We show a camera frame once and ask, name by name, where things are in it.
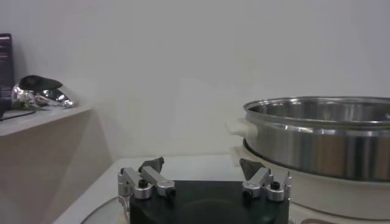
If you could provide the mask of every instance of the white base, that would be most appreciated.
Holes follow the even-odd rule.
[[[289,217],[294,224],[390,224],[390,221],[351,219],[314,211],[291,203]]]
[[[247,151],[235,147],[231,151],[233,163],[240,158],[259,161],[272,173],[285,173],[288,169],[269,163]],[[292,178],[292,202],[318,211],[359,219],[390,220],[390,184],[348,181],[320,177],[289,170]]]

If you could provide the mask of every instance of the pot rim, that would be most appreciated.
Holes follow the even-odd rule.
[[[281,97],[263,100],[254,100],[244,104],[244,110],[247,114],[255,116],[264,121],[289,123],[289,124],[305,124],[305,125],[322,125],[331,127],[354,127],[354,128],[390,128],[390,120],[387,121],[330,121],[321,119],[306,119],[306,118],[294,118],[283,117],[270,114],[259,113],[252,111],[253,107],[259,105],[266,105],[270,103],[280,102],[303,102],[303,101],[327,101],[334,102],[348,102],[348,103],[384,103],[390,105],[390,98],[388,97],[367,97],[367,96],[300,96],[300,97]]]

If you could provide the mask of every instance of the metal clamp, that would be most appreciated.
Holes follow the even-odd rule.
[[[148,199],[152,196],[152,185],[142,179],[132,168],[123,168],[118,175],[118,194],[134,195],[137,199]]]
[[[274,180],[268,168],[260,168],[248,181],[243,182],[243,196],[245,202],[250,203],[254,198],[260,197],[261,188]]]
[[[262,189],[266,191],[268,200],[283,201],[285,198],[290,200],[291,180],[289,173],[280,181],[278,177],[274,178],[268,168],[262,167],[250,180],[243,182],[244,201],[249,204],[254,198],[260,197]]]
[[[266,186],[267,198],[271,201],[283,201],[285,198],[290,200],[291,183],[292,178],[287,172],[284,179],[276,179]]]
[[[165,179],[151,166],[142,167],[141,176],[156,187],[158,195],[166,197],[168,200],[176,196],[175,182]]]

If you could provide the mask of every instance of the white wall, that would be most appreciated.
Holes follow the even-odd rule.
[[[224,122],[250,100],[390,95],[386,0],[12,0],[2,10],[18,77],[61,80],[93,103],[113,160],[224,153],[240,143]]]
[[[6,33],[9,31],[9,0],[2,0],[0,2],[0,32]]]

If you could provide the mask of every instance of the white pot handle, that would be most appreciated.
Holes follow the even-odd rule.
[[[257,137],[256,125],[245,120],[245,118],[239,118],[236,120],[228,121],[225,123],[226,129],[231,135],[238,135],[243,138]]]

